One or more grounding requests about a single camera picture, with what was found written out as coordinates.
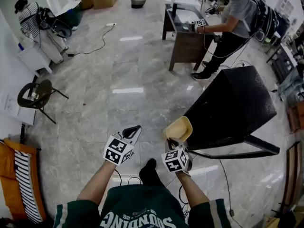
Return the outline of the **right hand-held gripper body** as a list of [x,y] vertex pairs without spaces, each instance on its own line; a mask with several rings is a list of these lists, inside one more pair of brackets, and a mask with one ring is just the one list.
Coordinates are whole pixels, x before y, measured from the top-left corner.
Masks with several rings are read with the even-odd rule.
[[162,162],[169,172],[189,172],[192,169],[193,158],[187,149],[175,148],[171,152],[166,152],[161,156]]

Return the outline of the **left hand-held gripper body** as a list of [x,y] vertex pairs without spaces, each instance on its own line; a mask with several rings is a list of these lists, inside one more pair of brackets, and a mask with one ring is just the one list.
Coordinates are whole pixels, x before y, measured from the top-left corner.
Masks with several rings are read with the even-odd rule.
[[131,157],[140,136],[139,132],[131,139],[123,138],[123,130],[121,129],[114,135],[111,135],[104,148],[103,158],[116,166],[121,165]]

